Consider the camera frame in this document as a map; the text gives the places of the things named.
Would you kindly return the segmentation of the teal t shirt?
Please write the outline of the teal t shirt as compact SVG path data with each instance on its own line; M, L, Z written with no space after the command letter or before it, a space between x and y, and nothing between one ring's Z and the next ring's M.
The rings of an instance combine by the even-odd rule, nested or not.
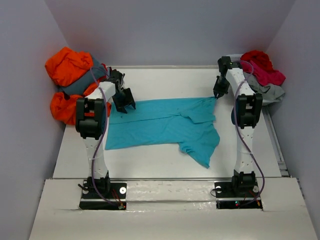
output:
M142 100L126 113L111 107L106 150L178 144L179 150L205 168L220 143L214 127L214 97Z

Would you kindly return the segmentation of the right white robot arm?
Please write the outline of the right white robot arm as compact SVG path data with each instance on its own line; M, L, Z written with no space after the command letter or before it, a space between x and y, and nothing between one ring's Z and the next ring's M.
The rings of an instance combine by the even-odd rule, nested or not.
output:
M213 88L214 97L219 99L232 89L234 94L231 121L236 131L237 155L230 181L217 182L215 196L222 198L245 198L258 190L254 165L258 166L253 155L254 130L260 120L263 97L254 92L244 76L243 67L252 67L248 62L233 61L230 56L222 56L218 61L220 75Z

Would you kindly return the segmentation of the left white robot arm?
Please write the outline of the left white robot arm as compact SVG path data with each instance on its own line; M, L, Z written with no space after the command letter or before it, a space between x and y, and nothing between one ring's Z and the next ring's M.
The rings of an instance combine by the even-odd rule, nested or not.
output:
M107 103L112 100L116 111L124 114L127 113L127 107L135 110L136 103L131 89L124 87L124 73L98 67L91 67L90 73L97 88L87 97L76 100L75 112L75 129L83 139L89 164L87 182L82 189L87 194L96 194L105 200L111 191L102 146L107 130Z

